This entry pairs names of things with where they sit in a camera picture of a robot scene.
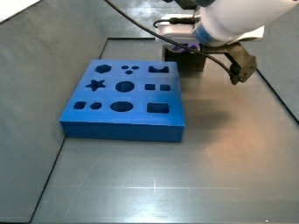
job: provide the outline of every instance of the blue shape sorter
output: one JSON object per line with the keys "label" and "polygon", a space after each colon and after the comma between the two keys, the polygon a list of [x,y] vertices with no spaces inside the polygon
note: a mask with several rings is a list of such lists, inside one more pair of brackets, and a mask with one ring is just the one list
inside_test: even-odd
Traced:
{"label": "blue shape sorter", "polygon": [[60,124],[68,137],[180,142],[185,124],[176,63],[92,60]]}

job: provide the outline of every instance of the oval hole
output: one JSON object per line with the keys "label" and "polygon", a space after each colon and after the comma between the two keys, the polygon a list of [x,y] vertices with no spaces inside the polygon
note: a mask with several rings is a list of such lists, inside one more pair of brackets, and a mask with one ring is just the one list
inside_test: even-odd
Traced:
{"label": "oval hole", "polygon": [[128,101],[116,101],[109,107],[116,112],[126,112],[133,108],[133,104]]}
{"label": "oval hole", "polygon": [[101,108],[101,103],[100,103],[100,102],[93,102],[93,103],[89,105],[89,107],[90,107],[92,109],[100,109],[100,108]]}
{"label": "oval hole", "polygon": [[125,81],[120,81],[116,84],[116,91],[121,92],[121,93],[126,93],[129,91],[132,91],[134,88],[134,83],[125,80]]}

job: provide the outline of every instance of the tabletop surface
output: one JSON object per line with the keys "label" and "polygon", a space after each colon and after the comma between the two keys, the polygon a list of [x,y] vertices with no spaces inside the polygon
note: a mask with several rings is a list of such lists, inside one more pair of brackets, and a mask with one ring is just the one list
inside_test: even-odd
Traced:
{"label": "tabletop surface", "polygon": [[[161,49],[109,40],[101,59]],[[206,60],[180,76],[181,143],[66,138],[33,223],[299,222],[299,129],[258,74],[232,86]]]}

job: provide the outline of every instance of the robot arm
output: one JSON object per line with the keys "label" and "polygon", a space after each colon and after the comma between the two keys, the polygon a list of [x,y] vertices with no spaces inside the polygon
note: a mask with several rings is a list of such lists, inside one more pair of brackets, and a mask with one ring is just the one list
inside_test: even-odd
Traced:
{"label": "robot arm", "polygon": [[209,47],[230,44],[242,39],[242,35],[246,38],[262,36],[260,27],[299,4],[297,0],[190,0],[189,2],[201,6],[194,12],[197,15],[194,26],[188,28],[186,26],[180,26],[180,28],[168,26],[164,29],[166,23],[162,23],[162,30],[158,32],[168,38],[172,36],[174,38],[177,34],[182,37],[185,33]]}

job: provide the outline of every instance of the cable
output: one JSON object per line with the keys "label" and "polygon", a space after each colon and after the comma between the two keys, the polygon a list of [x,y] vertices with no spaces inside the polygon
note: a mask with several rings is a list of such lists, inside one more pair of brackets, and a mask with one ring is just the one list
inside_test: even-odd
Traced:
{"label": "cable", "polygon": [[156,24],[158,24],[158,23],[161,23],[161,22],[169,22],[169,19],[158,19],[158,20],[156,20],[156,21],[153,22],[153,28],[157,28],[157,25],[156,25]]}
{"label": "cable", "polygon": [[150,31],[149,29],[146,29],[142,25],[140,25],[112,3],[109,0],[104,0],[106,2],[106,4],[113,8],[113,10],[130,22],[133,23],[140,29],[142,29],[145,32],[148,32],[149,34],[152,34],[153,36],[156,36],[158,39],[161,39],[162,41],[168,42],[169,44],[178,46],[180,48],[197,53],[200,55],[202,55],[205,58],[208,58],[209,60],[212,60],[213,62],[216,62],[221,68],[225,70],[225,72],[229,75],[229,78],[232,79],[236,75],[229,71],[229,69],[225,67],[225,65],[217,60],[214,59],[212,56],[209,56],[206,53],[200,52],[194,49],[190,49],[188,46],[178,44],[177,42],[172,41],[170,39],[165,38],[164,36],[158,35],[157,33],[154,33],[153,31]]}

